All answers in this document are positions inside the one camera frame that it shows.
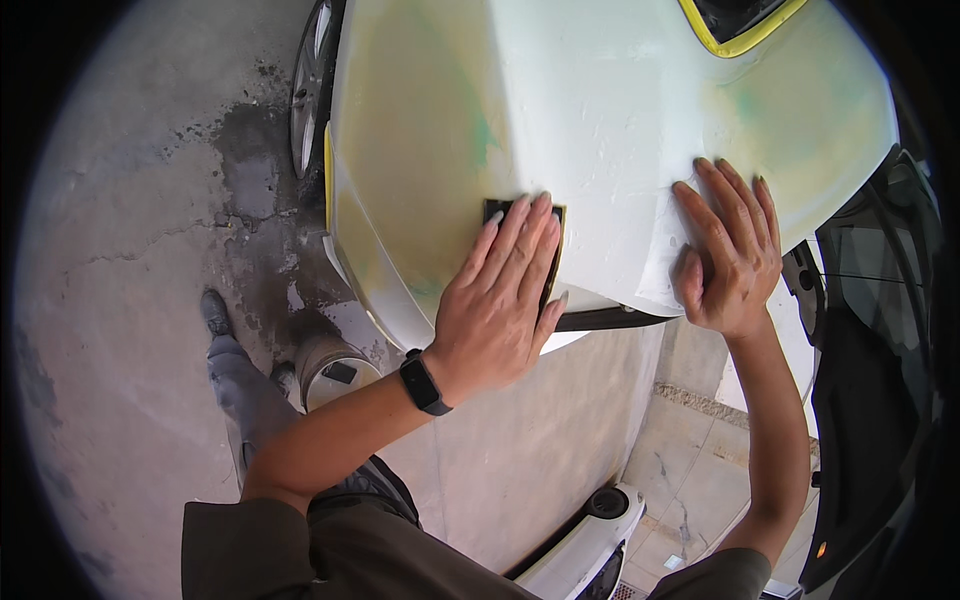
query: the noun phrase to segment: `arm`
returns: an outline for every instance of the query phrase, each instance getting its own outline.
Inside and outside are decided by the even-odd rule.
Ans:
[[[423,363],[456,407],[484,390],[520,379],[563,314],[555,300],[538,319],[540,292],[560,241],[551,200],[514,203],[481,229],[466,263],[440,301],[437,335]],[[275,498],[306,514],[310,500],[374,452],[432,417],[417,408],[397,373],[313,411],[261,448],[241,501]]]
[[[750,509],[717,550],[752,548],[775,565],[804,510],[810,475],[803,405],[766,309],[782,269],[780,226],[764,180],[754,193],[726,160],[714,167],[699,158],[695,166],[723,220],[689,186],[674,185],[708,254],[687,253],[677,286],[690,322],[727,341],[750,420]]]

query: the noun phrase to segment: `shoe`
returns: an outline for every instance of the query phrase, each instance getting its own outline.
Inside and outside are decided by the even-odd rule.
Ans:
[[[294,389],[294,384],[297,383],[297,372],[294,369],[294,364],[287,361],[275,366],[270,373],[270,380],[280,389],[283,397],[289,398],[290,391]]]
[[[213,289],[204,291],[200,296],[200,312],[204,316],[210,335],[213,337],[233,335],[233,325],[230,324],[227,304],[219,292]]]

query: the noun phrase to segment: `gray pants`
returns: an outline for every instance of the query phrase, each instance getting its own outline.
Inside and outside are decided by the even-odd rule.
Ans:
[[[242,492],[247,469],[257,449],[292,425],[301,414],[276,384],[253,365],[233,336],[213,339],[206,353],[206,371],[217,405],[227,417],[227,437],[236,465],[237,485]],[[330,497],[344,493],[374,493],[391,498],[404,516],[418,524],[417,509],[406,486],[376,456],[371,456],[347,479],[320,495]]]

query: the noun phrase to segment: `hand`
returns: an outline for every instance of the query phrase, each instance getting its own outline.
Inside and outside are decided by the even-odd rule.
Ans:
[[[714,268],[713,278],[704,282],[703,257],[687,252],[677,279],[686,317],[728,341],[747,337],[769,319],[766,302],[783,268],[770,188],[763,178],[754,179],[752,192],[722,158],[716,167],[697,158],[694,168],[720,203],[723,220],[690,186],[674,183],[673,193],[703,233]]]
[[[566,298],[537,312],[543,284],[560,241],[548,193],[530,205],[514,202],[503,222],[495,214],[480,230],[460,273],[446,286],[437,311],[437,335],[423,352],[444,402],[501,388],[530,371],[566,308]]]

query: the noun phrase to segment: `dark shirt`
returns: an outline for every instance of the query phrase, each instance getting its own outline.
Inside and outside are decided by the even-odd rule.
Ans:
[[[756,599],[770,564],[754,550],[717,553],[660,581],[651,600]],[[307,519],[267,498],[188,503],[184,600],[213,598],[535,598],[423,533],[374,494],[310,506]]]

